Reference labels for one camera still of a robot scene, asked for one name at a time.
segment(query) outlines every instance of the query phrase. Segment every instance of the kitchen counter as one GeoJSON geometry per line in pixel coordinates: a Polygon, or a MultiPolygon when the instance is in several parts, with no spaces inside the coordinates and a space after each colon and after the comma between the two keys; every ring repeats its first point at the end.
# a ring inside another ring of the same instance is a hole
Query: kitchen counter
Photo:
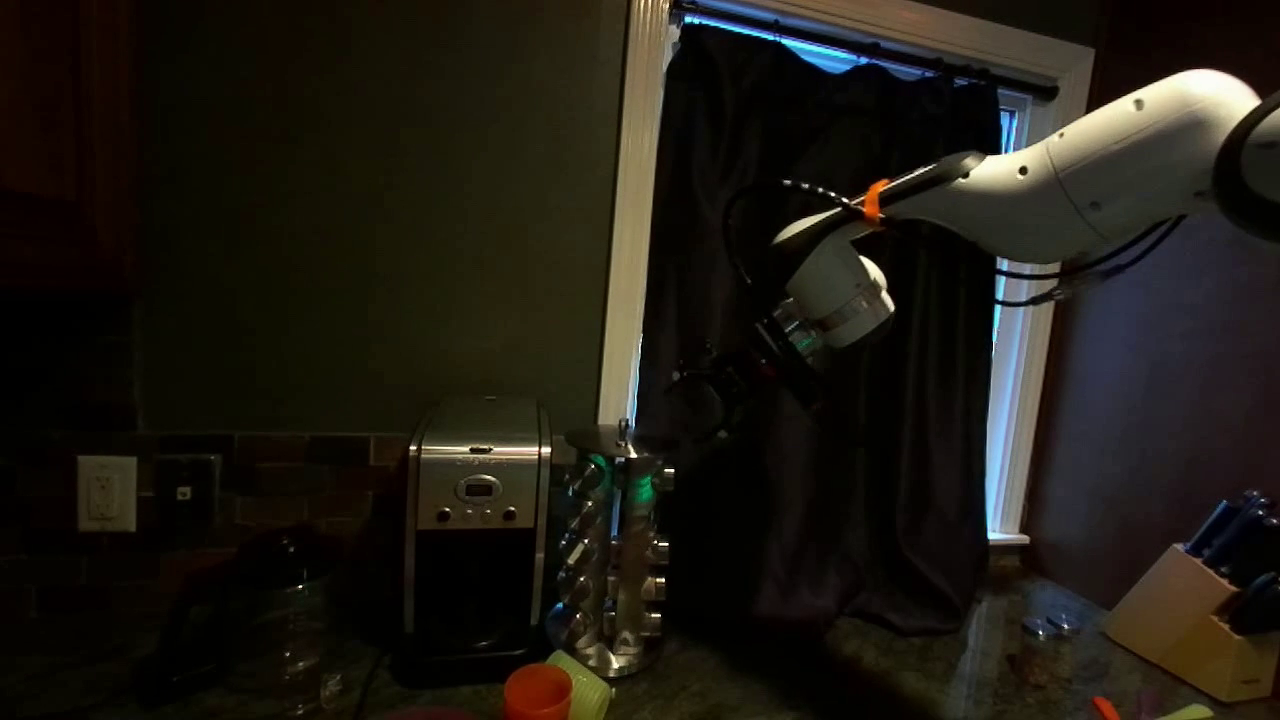
{"type": "MultiPolygon", "coordinates": [[[[997,570],[965,628],[951,635],[902,638],[860,620],[841,620],[815,643],[763,651],[724,651],[673,635],[663,657],[646,671],[616,683],[612,720],[710,720],[808,717],[1041,719],[1097,717],[1089,700],[1108,697],[1124,717],[1137,717],[1139,692],[1158,696],[1161,712],[1192,702],[1219,717],[1280,719],[1280,702],[1216,703],[1172,675],[1111,643],[1097,630],[1102,612],[1075,594],[1020,570],[997,570]],[[1014,674],[1010,656],[1021,642],[1021,619],[1065,611],[1083,633],[1069,641],[1071,682],[1030,687],[1014,674]]],[[[132,705],[127,678],[132,659],[148,643],[114,641],[81,659],[6,657],[0,666],[0,698],[18,716],[230,719],[253,717],[260,708],[225,691],[209,691],[157,711],[132,705]],[[92,707],[88,701],[100,698],[92,707]]],[[[349,666],[364,678],[374,653],[353,651],[349,666]]],[[[366,717],[411,705],[454,706],[477,717],[499,717],[500,685],[470,685],[428,692],[399,688],[385,666],[370,687],[366,717]]],[[[351,706],[337,712],[348,717],[351,706]]]]}

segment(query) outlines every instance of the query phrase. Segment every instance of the knife block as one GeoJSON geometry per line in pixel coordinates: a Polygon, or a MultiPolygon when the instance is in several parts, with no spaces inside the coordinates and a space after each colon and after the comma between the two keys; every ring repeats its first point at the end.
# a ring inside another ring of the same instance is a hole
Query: knife block
{"type": "Polygon", "coordinates": [[[1238,593],[1175,544],[1124,596],[1102,629],[1222,702],[1267,697],[1280,659],[1280,633],[1233,633],[1219,614],[1238,593]]]}

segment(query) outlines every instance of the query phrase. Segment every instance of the orange cup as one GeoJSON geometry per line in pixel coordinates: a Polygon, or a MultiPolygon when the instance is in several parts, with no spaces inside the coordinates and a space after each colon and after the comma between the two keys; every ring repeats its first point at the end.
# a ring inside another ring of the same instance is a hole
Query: orange cup
{"type": "Polygon", "coordinates": [[[566,720],[573,680],[554,665],[525,665],[502,688],[506,720],[566,720]]]}

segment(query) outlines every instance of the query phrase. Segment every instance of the white window trim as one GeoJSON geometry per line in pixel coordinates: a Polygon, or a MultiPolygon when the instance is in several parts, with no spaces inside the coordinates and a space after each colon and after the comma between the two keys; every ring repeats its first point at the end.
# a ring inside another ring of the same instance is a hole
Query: white window trim
{"type": "MultiPolygon", "coordinates": [[[[714,0],[703,4],[717,5],[714,0]]],[[[1033,108],[1028,142],[1084,114],[1093,72],[1091,47],[910,0],[750,0],[735,6],[765,18],[781,15],[796,27],[838,28],[855,38],[870,36],[886,45],[896,41],[943,58],[1052,81],[1059,96],[1033,108]]],[[[596,409],[600,423],[635,414],[669,12],[671,0],[631,0],[596,409]]],[[[1027,292],[1014,283],[1006,283],[1005,291],[1012,296],[1027,292]]],[[[1005,421],[995,423],[997,427],[988,421],[989,438],[998,439],[988,439],[987,457],[988,468],[997,473],[988,487],[1000,488],[988,493],[995,543],[1028,542],[1021,534],[1023,507],[1052,324],[1052,304],[1000,318],[1002,342],[992,359],[991,416],[1005,421]]]]}

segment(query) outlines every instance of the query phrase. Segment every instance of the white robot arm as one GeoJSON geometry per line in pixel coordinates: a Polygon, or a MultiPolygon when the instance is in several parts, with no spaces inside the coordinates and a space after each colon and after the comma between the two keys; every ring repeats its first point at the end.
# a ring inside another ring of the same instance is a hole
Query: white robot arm
{"type": "MultiPolygon", "coordinates": [[[[1280,240],[1277,105],[1280,94],[1260,104],[1231,76],[1189,70],[1024,150],[952,155],[895,178],[879,191],[878,218],[861,217],[863,196],[851,201],[856,213],[844,208],[797,220],[771,252],[774,268],[783,268],[786,295],[813,331],[800,334],[844,347],[892,314],[883,274],[852,246],[879,218],[928,220],[1021,263],[1103,250],[1152,223],[1213,209],[1256,236],[1280,240]]],[[[795,325],[778,319],[792,345],[795,325]]],[[[774,341],[781,345],[781,337],[774,341]]]]}

